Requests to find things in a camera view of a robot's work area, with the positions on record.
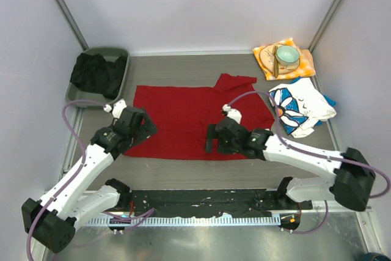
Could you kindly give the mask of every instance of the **blue cloth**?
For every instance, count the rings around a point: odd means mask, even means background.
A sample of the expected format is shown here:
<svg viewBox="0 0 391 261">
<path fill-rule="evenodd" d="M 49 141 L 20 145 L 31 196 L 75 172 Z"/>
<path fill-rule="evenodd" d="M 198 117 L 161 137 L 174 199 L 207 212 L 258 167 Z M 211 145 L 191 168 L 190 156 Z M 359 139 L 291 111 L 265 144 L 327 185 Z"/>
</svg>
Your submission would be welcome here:
<svg viewBox="0 0 391 261">
<path fill-rule="evenodd" d="M 299 81 L 301 79 L 301 76 L 298 76 L 296 79 L 292 80 L 292 82 L 290 84 L 294 84 L 295 82 Z M 335 106 L 337 104 L 336 101 L 334 101 L 333 99 L 330 99 L 329 97 L 327 97 L 325 94 L 322 94 L 324 99 L 326 99 L 327 103 L 330 105 L 330 106 Z M 319 121 L 317 122 L 315 125 L 321 125 L 322 122 Z"/>
<path fill-rule="evenodd" d="M 280 100 L 275 101 L 277 107 L 282 111 L 281 123 L 287 132 L 287 134 L 292 134 L 298 127 L 300 127 L 304 122 L 309 119 L 307 116 L 304 116 L 299 112 L 299 105 L 296 99 L 292 97 L 291 92 L 287 88 L 281 88 L 270 92 L 270 96 L 274 99 L 276 92 L 279 91 Z M 288 101 L 287 105 L 281 106 L 284 101 Z"/>
</svg>

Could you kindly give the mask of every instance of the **orange cloth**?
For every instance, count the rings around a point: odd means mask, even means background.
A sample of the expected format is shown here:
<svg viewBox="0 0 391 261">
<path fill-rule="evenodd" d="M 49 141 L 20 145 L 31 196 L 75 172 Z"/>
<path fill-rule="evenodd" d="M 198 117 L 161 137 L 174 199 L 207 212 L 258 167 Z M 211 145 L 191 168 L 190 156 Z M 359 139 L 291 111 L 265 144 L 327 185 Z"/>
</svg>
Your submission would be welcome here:
<svg viewBox="0 0 391 261">
<path fill-rule="evenodd" d="M 275 78 L 273 76 L 273 74 L 262 64 L 262 62 L 260 60 L 259 54 L 262 51 L 262 49 L 265 48 L 266 46 L 255 47 L 252 51 L 254 52 L 255 58 L 257 59 L 259 66 L 261 67 L 261 69 L 265 73 L 266 79 L 268 81 L 272 81 L 274 79 L 295 79 L 295 78 L 298 78 L 299 76 L 304 78 L 304 77 L 316 75 L 316 71 L 313 66 L 312 57 L 311 57 L 310 52 L 308 52 L 308 54 L 303 54 L 303 52 L 300 50 L 300 48 L 297 47 L 296 44 L 294 44 L 292 38 L 282 40 L 281 42 L 277 42 L 275 44 L 290 45 L 292 47 L 295 47 L 299 51 L 299 54 L 300 54 L 300 64 L 299 64 L 299 67 L 297 69 L 295 69 L 293 72 L 286 73 L 284 75 L 278 75 L 278 77 Z"/>
</svg>

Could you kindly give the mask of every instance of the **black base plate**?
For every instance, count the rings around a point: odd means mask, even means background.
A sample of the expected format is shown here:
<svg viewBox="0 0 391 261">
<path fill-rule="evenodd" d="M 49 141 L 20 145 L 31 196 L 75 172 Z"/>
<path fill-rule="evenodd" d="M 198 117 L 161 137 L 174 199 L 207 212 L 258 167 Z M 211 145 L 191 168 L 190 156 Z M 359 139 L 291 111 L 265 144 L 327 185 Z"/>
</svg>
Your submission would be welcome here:
<svg viewBox="0 0 391 261">
<path fill-rule="evenodd" d="M 233 218 L 271 216 L 269 210 L 297 210 L 292 202 L 282 207 L 277 191 L 265 189 L 204 189 L 204 190 L 142 190 L 131 192 L 134 214 L 155 208 L 154 217 L 210 218 L 223 213 Z M 302 210 L 312 209 L 312 203 L 301 203 Z M 112 211 L 130 211 L 130 205 Z"/>
</svg>

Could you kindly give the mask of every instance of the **wire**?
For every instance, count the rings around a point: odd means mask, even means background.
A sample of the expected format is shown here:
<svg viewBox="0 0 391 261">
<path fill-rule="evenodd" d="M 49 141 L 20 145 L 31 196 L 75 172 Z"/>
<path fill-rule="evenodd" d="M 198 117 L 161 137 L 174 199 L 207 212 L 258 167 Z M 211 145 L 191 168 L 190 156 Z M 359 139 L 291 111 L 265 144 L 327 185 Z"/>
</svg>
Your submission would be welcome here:
<svg viewBox="0 0 391 261">
<path fill-rule="evenodd" d="M 297 217 L 300 218 L 301 215 L 302 215 L 302 210 L 301 210 L 301 204 L 300 204 L 300 203 L 298 203 L 298 209 L 299 209 L 299 214 L 297 215 Z M 285 219 L 285 218 L 287 218 L 287 217 L 289 217 L 289 216 L 293 216 L 293 217 L 294 217 L 294 214 L 292 214 L 292 215 L 286 215 L 286 216 L 284 216 L 284 217 L 281 217 L 281 219 Z"/>
<path fill-rule="evenodd" d="M 295 230 L 293 230 L 291 232 L 291 230 L 289 230 L 289 229 L 284 229 L 284 231 L 294 233 L 295 235 L 308 235 L 309 233 L 313 233 L 313 232 L 320 230 L 323 227 L 323 225 L 326 223 L 326 221 L 329 217 L 329 205 L 327 204 L 327 201 L 324 201 L 324 205 L 326 206 L 326 212 L 324 214 L 324 218 L 323 218 L 322 222 L 316 228 L 308 230 L 306 232 L 297 232 Z"/>
<path fill-rule="evenodd" d="M 135 216 L 135 217 L 122 217 L 122 216 L 119 216 L 119 215 L 116 215 L 116 214 L 113 214 L 113 213 L 110 213 L 110 212 L 106 212 L 106 211 L 103 212 L 103 213 L 106 214 L 106 215 L 109 215 L 109 216 L 111 216 L 113 218 L 115 218 L 115 221 L 131 223 L 135 219 L 139 219 L 141 217 L 144 217 L 144 216 L 148 215 L 149 211 L 150 210 L 148 210 L 147 212 L 145 212 L 145 213 L 143 213 L 143 214 L 141 214 L 139 216 Z"/>
<path fill-rule="evenodd" d="M 250 94 L 262 94 L 262 95 L 266 95 L 269 97 L 269 99 L 271 101 L 274 101 L 274 110 L 275 110 L 275 113 L 276 113 L 276 123 L 277 123 L 277 127 L 276 127 L 276 133 L 277 133 L 277 137 L 279 138 L 280 142 L 285 146 L 285 147 L 288 147 L 292 150 L 295 150 L 297 152 L 300 152 L 300 153 L 303 153 L 303 154 L 306 154 L 306 155 L 310 155 L 310 156 L 314 156 L 314 157 L 317 157 L 317 158 L 322 158 L 322 159 L 327 159 L 327 160 L 334 160 L 334 161 L 340 161 L 340 162 L 343 162 L 343 163 L 348 163 L 348 164 L 352 164 L 352 165 L 356 165 L 356 166 L 359 166 L 359 167 L 362 167 L 362 168 L 365 168 L 365 169 L 368 169 L 370 171 L 374 171 L 376 172 L 377 174 L 381 175 L 384 180 L 386 180 L 386 188 L 381 191 L 380 193 L 377 193 L 377 194 L 374 194 L 374 195 L 371 195 L 369 198 L 378 198 L 378 197 L 381 197 L 385 194 L 387 194 L 390 189 L 391 189 L 391 180 L 390 178 L 383 172 L 381 171 L 380 169 L 376 168 L 376 167 L 373 167 L 373 166 L 370 166 L 370 165 L 367 165 L 365 163 L 361 163 L 361 162 L 357 162 L 357 161 L 353 161 L 353 160 L 350 160 L 350 159 L 346 159 L 346 158 L 338 158 L 338 157 L 334 157 L 334 156 L 326 156 L 326 155 L 322 155 L 322 154 L 318 154 L 318 153 L 315 153 L 315 152 L 311 152 L 311 151 L 307 151 L 307 150 L 302 150 L 298 147 L 295 147 L 295 146 L 292 146 L 292 145 L 289 145 L 287 142 L 285 142 L 285 140 L 283 139 L 283 137 L 281 136 L 281 133 L 280 133 L 280 127 L 281 127 L 281 123 L 280 123 L 280 120 L 278 118 L 278 106 L 277 106 L 277 103 L 276 101 L 272 98 L 272 96 L 268 93 L 268 92 L 262 92 L 262 91 L 250 91 L 250 92 L 246 92 L 246 93 L 243 93 L 239 96 L 237 96 L 235 99 L 233 99 L 228 105 L 231 106 L 232 104 L 234 104 L 234 102 L 238 101 L 240 98 L 243 98 L 247 95 L 250 95 Z"/>
<path fill-rule="evenodd" d="M 133 213 L 133 201 L 131 201 L 130 203 L 130 212 L 129 212 L 129 217 L 132 216 L 132 213 Z"/>
<path fill-rule="evenodd" d="M 27 259 L 29 261 L 34 261 L 34 258 L 33 258 L 32 253 L 31 253 L 31 240 L 32 240 L 32 234 L 34 233 L 35 227 L 37 226 L 37 223 L 38 223 L 39 219 L 42 217 L 42 214 L 46 211 L 46 209 L 49 207 L 49 205 L 54 200 L 56 200 L 58 195 L 78 176 L 78 174 L 81 172 L 81 170 L 82 170 L 82 168 L 84 166 L 84 163 L 86 162 L 86 148 L 84 147 L 84 144 L 81 142 L 78 134 L 72 128 L 72 126 L 70 125 L 70 123 L 69 123 L 69 121 L 67 119 L 67 116 L 65 115 L 65 112 L 66 112 L 67 108 L 70 105 L 74 105 L 74 104 L 77 104 L 77 103 L 80 103 L 80 102 L 90 103 L 90 104 L 93 104 L 93 105 L 100 105 L 102 107 L 105 106 L 104 104 L 102 104 L 100 102 L 96 102 L 96 101 L 92 101 L 92 100 L 73 100 L 73 101 L 67 103 L 66 105 L 64 105 L 64 107 L 62 108 L 62 118 L 63 118 L 67 128 L 71 131 L 72 136 L 75 137 L 75 139 L 78 142 L 78 145 L 79 145 L 79 147 L 80 147 L 80 149 L 82 151 L 81 164 L 78 167 L 78 169 L 76 170 L 76 172 L 69 178 L 69 180 L 67 180 L 64 183 L 64 185 L 61 188 L 59 188 L 57 190 L 56 193 L 54 193 L 53 197 L 49 199 L 49 201 L 41 208 L 41 210 L 38 212 L 37 216 L 34 218 L 32 224 L 31 224 L 31 227 L 29 229 L 29 233 L 27 235 L 27 242 L 26 242 Z"/>
<path fill-rule="evenodd" d="M 145 220 L 147 220 L 148 217 L 150 217 L 150 216 L 152 215 L 152 213 L 154 212 L 154 210 L 155 210 L 154 208 L 149 209 L 146 213 L 144 213 L 144 214 L 145 214 L 145 217 L 144 217 L 143 220 L 141 220 L 140 222 L 138 222 L 138 223 L 135 224 L 134 226 L 130 226 L 130 227 L 124 229 L 123 231 L 124 231 L 124 232 L 125 232 L 125 231 L 128 232 L 128 231 L 131 231 L 131 230 L 135 229 L 137 226 L 140 226 Z M 92 241 L 89 241 L 89 242 L 86 243 L 86 244 L 77 244 L 77 245 L 72 246 L 72 248 L 84 248 L 84 247 L 89 246 L 90 244 L 96 242 L 97 240 L 100 240 L 101 238 L 104 238 L 104 237 L 106 237 L 106 236 L 108 236 L 108 235 L 111 235 L 111 234 L 112 234 L 111 231 L 106 232 L 106 233 L 100 235 L 99 237 L 93 239 Z"/>
</svg>

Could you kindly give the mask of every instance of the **black cloth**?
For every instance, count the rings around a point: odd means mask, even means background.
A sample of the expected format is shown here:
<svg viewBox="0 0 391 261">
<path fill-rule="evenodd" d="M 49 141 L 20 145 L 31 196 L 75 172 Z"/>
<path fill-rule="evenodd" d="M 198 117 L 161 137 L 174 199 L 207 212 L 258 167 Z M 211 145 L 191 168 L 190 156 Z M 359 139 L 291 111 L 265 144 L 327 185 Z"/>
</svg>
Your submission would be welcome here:
<svg viewBox="0 0 391 261">
<path fill-rule="evenodd" d="M 70 82 L 79 90 L 102 94 L 106 98 L 118 96 L 126 67 L 126 57 L 120 56 L 115 62 L 106 61 L 100 54 L 82 53 L 73 67 Z"/>
</svg>

